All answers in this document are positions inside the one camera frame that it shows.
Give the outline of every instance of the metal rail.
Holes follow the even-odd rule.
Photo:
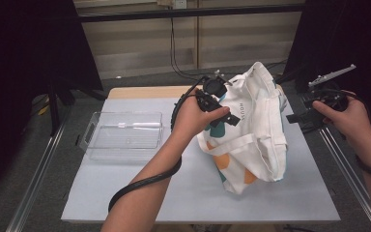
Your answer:
[[[318,5],[318,7],[325,5],[326,4],[322,3]],[[81,14],[78,17],[55,17],[44,18],[43,20],[49,22],[65,23],[65,22],[122,21],[154,18],[191,17],[191,16],[249,15],[249,14],[302,12],[305,9],[305,7],[309,6],[306,6],[305,4],[285,4],[253,7],[196,8],[196,9],[179,9],[179,10],[112,13],[112,14]]]
[[[66,107],[66,114],[64,119],[62,120],[59,129],[54,133],[44,150],[42,159],[38,165],[38,168],[35,171],[35,174],[29,184],[28,189],[25,191],[22,201],[16,208],[14,216],[11,219],[7,227],[7,232],[20,232],[23,229],[23,226],[26,222],[26,219],[29,216],[29,213],[32,209],[32,206],[36,200],[38,195],[38,190],[42,185],[44,175],[46,173],[47,167],[50,165],[50,161],[52,160],[54,153],[56,151],[56,147],[62,137],[63,130],[65,128],[65,124],[69,119],[71,114],[72,106]]]
[[[309,96],[304,94],[300,96],[300,99],[303,102],[306,102],[310,100],[310,98],[308,97]],[[371,207],[369,204],[370,197],[365,185],[362,183],[362,181],[352,168],[347,156],[340,149],[340,146],[337,144],[330,130],[327,127],[323,127],[319,129],[319,134],[322,136],[324,142],[327,144],[333,159],[336,161],[336,164],[345,177],[345,180],[348,182],[349,187],[354,192],[354,195],[357,198],[357,201],[359,202],[361,208],[371,222]]]

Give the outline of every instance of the human hand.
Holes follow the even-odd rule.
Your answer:
[[[195,95],[195,92],[196,88],[189,94]],[[180,133],[191,139],[211,121],[226,115],[229,111],[230,108],[224,106],[211,112],[204,112],[198,106],[195,96],[188,97],[180,107],[172,133]]]
[[[350,96],[347,96],[347,99],[348,107],[343,112],[336,111],[320,101],[314,101],[312,106],[327,117],[324,123],[333,124],[347,137],[351,146],[354,146],[371,134],[371,125],[364,104]]]

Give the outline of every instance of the orange pattern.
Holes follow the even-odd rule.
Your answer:
[[[248,169],[245,169],[245,175],[243,176],[243,182],[247,185],[252,184],[258,178],[252,174]]]
[[[214,146],[212,146],[209,142],[207,142],[207,147],[209,148],[209,150],[214,148]],[[230,164],[230,155],[228,154],[224,154],[221,156],[213,156],[213,159],[216,164],[216,167],[219,170],[227,168],[228,164]]]

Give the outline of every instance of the wall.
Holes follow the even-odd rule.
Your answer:
[[[303,1],[187,1],[188,8],[294,4]],[[151,0],[74,0],[81,14],[164,10]],[[288,58],[300,13],[174,18],[176,61],[182,71],[278,62]],[[101,79],[172,72],[171,20],[84,23]]]

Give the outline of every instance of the table surface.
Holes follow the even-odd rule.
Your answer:
[[[159,111],[163,141],[170,132],[174,107],[187,86],[132,87],[111,90],[102,112]],[[159,223],[293,223],[339,220],[326,185],[298,124],[289,124],[288,104],[282,113],[288,141],[287,170],[282,181],[256,181],[241,195],[226,191],[210,155],[194,138],[173,176],[157,216]],[[110,198],[145,163],[124,164],[90,159],[86,154],[76,174],[62,220],[101,222]]]

